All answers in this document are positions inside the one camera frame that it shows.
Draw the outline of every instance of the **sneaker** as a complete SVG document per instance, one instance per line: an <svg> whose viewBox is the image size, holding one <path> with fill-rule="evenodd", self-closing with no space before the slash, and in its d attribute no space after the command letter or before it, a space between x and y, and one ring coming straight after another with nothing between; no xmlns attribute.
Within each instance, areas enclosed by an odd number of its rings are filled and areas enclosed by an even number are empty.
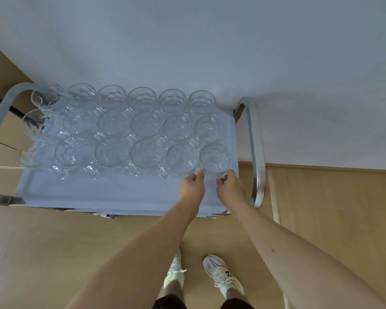
<svg viewBox="0 0 386 309"><path fill-rule="evenodd" d="M164 288L173 280L178 280L180 282L181 288L183 288L184 284L184 273L187 270L183 270L181 267L181 251L177 252L175 258L173 259L172 265L170 266L169 271L167 272Z"/></svg>
<svg viewBox="0 0 386 309"><path fill-rule="evenodd" d="M220 257L214 254L208 254L203 259L203 268L207 275L214 280L214 286L220 288L225 298L227 298L226 293L230 288L234 288L244 295L242 284L230 273L226 263Z"/></svg>

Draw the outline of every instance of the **hand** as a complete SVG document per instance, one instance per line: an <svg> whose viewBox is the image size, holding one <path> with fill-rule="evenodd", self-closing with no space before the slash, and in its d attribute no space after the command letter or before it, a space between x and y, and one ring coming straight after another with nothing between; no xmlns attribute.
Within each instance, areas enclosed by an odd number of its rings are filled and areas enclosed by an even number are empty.
<svg viewBox="0 0 386 309"><path fill-rule="evenodd" d="M247 203L244 185L236 176L234 170L227 170L227 175L217 178L217 197L230 212L234 212L237 205Z"/></svg>
<svg viewBox="0 0 386 309"><path fill-rule="evenodd" d="M199 208L205 195L204 179L203 169L199 169L197 173L185 177L179 186L179 200L189 202Z"/></svg>

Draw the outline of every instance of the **person's right hand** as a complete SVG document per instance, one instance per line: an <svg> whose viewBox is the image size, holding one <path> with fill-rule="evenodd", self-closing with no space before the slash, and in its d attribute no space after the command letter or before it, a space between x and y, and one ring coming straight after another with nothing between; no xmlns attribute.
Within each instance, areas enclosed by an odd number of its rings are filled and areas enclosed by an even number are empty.
<svg viewBox="0 0 386 309"><path fill-rule="evenodd" d="M234 170L227 170L224 178L217 178L217 197L231 212L236 206L246 203L244 185L236 176Z"/></svg>

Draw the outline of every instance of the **metal cart handle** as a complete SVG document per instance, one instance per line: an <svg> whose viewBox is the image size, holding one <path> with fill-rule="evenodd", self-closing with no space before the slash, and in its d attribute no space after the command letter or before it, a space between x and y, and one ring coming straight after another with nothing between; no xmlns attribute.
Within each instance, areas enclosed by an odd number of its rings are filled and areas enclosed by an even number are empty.
<svg viewBox="0 0 386 309"><path fill-rule="evenodd" d="M19 83L13 86L3 98L2 103L0 104L0 126L2 125L8 110L11 107L11 104L15 98L23 91L26 90L40 90L40 87L34 83ZM21 197L13 197L9 195L0 195L0 204L1 205L16 205L16 204L25 204L26 202Z"/></svg>
<svg viewBox="0 0 386 309"><path fill-rule="evenodd" d="M246 96L240 99L233 114L236 124L240 116L242 116L244 109L246 109L247 113L253 163L253 191L249 204L258 209L262 206L263 198L265 196L266 164L265 156L263 154L259 113L255 99Z"/></svg>

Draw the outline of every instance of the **shorts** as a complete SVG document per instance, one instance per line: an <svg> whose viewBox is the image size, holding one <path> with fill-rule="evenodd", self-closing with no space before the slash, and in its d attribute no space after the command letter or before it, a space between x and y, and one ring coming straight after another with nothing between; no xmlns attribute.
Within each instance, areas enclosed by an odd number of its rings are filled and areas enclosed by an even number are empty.
<svg viewBox="0 0 386 309"><path fill-rule="evenodd" d="M176 295L170 294L156 300L153 309L187 309L185 304ZM241 299L227 299L220 309L254 309L247 302Z"/></svg>

